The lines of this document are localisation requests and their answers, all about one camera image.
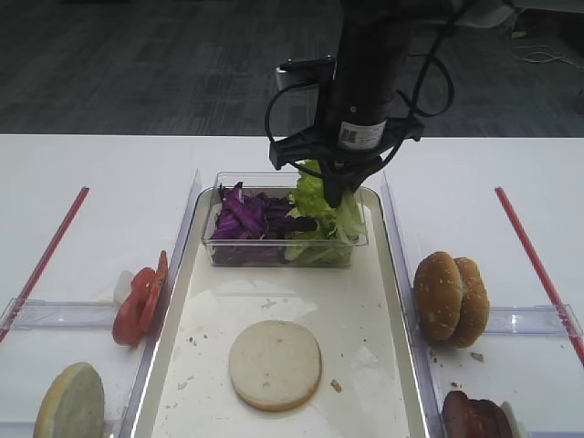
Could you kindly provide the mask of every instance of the label sticker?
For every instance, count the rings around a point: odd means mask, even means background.
[[[347,149],[373,149],[380,143],[386,120],[372,126],[353,125],[343,121],[340,125],[339,144]]]

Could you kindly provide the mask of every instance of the floor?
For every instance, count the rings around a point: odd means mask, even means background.
[[[0,132],[263,135],[274,67],[334,54],[339,28],[338,0],[0,0]],[[446,40],[456,100],[426,135],[584,136],[584,69],[517,62],[500,34],[461,29]],[[433,36],[423,29],[412,51]],[[404,90],[419,67],[405,67]],[[431,74],[421,104],[444,99]],[[274,133],[310,124],[314,103],[303,92],[282,99]]]

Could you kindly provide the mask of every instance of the white table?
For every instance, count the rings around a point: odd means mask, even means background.
[[[584,247],[583,147],[578,139],[423,139],[404,145],[386,174],[411,273],[432,251],[447,250],[477,261],[493,305],[548,304],[495,196],[501,185],[559,294],[584,321],[578,263]],[[203,187],[221,171],[272,170],[264,138],[1,135],[0,308],[18,295],[83,185],[89,196],[31,297],[110,297],[121,270],[154,265],[161,248],[172,249],[197,168]],[[378,174],[365,185],[379,190],[380,182]],[[584,391],[575,353],[568,341],[560,344],[561,350],[553,346],[557,355],[534,358],[541,379],[532,393],[522,394],[526,400],[542,397],[547,388]],[[573,401],[581,406],[581,399]],[[572,408],[560,414],[562,424],[584,431],[579,409]],[[531,420],[539,428],[545,426],[545,416],[540,418]]]

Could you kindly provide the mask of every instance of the white tray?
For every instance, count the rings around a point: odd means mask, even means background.
[[[134,436],[424,436],[381,203],[362,190],[370,244],[347,269],[212,267],[201,195]],[[227,372],[235,337],[265,319],[302,324],[322,349],[317,393],[290,412],[247,407]]]

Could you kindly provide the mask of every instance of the red stick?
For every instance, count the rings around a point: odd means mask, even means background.
[[[0,342],[2,342],[4,340],[4,338],[8,334],[8,331],[10,331],[10,326],[15,321],[16,317],[18,316],[18,312],[20,312],[20,309],[25,304],[26,299],[28,298],[28,296],[32,292],[33,287],[35,287],[35,284],[37,283],[41,274],[45,270],[45,267],[47,266],[48,261],[50,260],[51,256],[55,252],[55,249],[57,249],[59,242],[63,238],[63,235],[65,234],[65,232],[67,231],[69,226],[71,225],[73,218],[75,217],[75,215],[79,211],[79,208],[83,204],[83,201],[85,201],[85,198],[87,197],[88,193],[89,193],[88,187],[81,188],[81,190],[79,191],[79,193],[77,195],[77,198],[75,198],[75,201],[73,202],[73,204],[69,208],[69,211],[67,212],[67,215],[63,219],[63,222],[61,223],[61,225],[57,229],[57,232],[55,233],[55,235],[51,239],[50,243],[48,244],[47,249],[45,250],[45,253],[42,255],[42,257],[40,257],[40,260],[38,260],[38,263],[36,264],[36,267],[33,270],[33,273],[30,275],[30,277],[26,281],[26,284],[23,287],[22,291],[20,292],[20,295],[18,295],[18,298],[16,299],[15,307],[12,309],[12,312],[10,313],[10,316],[8,317],[7,327],[0,330]]]
[[[554,287],[554,284],[551,282],[551,279],[549,278],[548,272],[546,272],[543,263],[541,263],[541,260],[537,256],[536,249],[533,247],[533,245],[531,245],[529,237],[527,237],[526,230],[523,228],[523,225],[519,221],[519,218],[517,217],[517,214],[513,209],[513,205],[511,205],[511,203],[509,202],[509,198],[507,198],[507,195],[505,194],[503,187],[495,188],[495,193],[499,197],[499,201],[503,205],[505,213],[507,213],[507,217],[509,218],[509,221],[511,221],[511,225],[513,225],[513,228],[515,228],[517,237],[519,237],[521,244],[526,250],[527,256],[531,261],[531,265],[533,265],[534,269],[536,270],[537,276],[539,276],[539,281],[541,281],[541,284],[546,290],[549,300],[554,306],[563,306],[562,300],[559,297],[559,293]],[[559,315],[562,320],[562,323],[564,324],[564,326],[566,326],[566,331],[568,333],[575,333],[576,330],[572,325],[572,321],[563,308],[559,308]],[[570,337],[569,340],[572,342],[572,346],[574,347],[574,350],[576,351],[576,354],[578,355],[580,362],[584,366],[584,344],[582,343],[582,338]]]

